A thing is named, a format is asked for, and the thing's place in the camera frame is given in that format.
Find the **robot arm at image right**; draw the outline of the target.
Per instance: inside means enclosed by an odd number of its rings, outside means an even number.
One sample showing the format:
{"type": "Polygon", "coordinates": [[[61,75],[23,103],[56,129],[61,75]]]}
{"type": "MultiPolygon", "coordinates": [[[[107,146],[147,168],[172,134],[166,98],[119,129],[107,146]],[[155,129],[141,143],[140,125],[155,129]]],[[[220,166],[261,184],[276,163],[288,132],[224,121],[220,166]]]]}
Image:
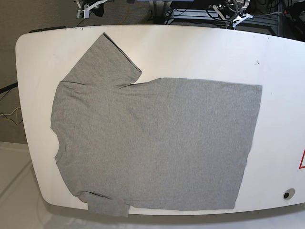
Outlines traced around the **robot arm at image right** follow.
{"type": "Polygon", "coordinates": [[[246,13],[250,5],[249,0],[214,0],[208,5],[206,14],[214,21],[222,24],[226,29],[235,30],[238,25],[247,19],[253,19],[253,15],[246,13]]]}

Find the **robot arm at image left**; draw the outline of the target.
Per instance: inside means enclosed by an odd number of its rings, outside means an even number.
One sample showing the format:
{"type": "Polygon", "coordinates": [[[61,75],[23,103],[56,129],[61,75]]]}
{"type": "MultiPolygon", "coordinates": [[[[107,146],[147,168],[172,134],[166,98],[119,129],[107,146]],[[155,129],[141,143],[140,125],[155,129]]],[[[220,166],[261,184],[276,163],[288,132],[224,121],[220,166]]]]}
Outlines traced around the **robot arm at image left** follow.
{"type": "Polygon", "coordinates": [[[78,6],[77,18],[87,19],[93,13],[97,17],[104,15],[104,4],[112,0],[74,0],[78,6]]]}

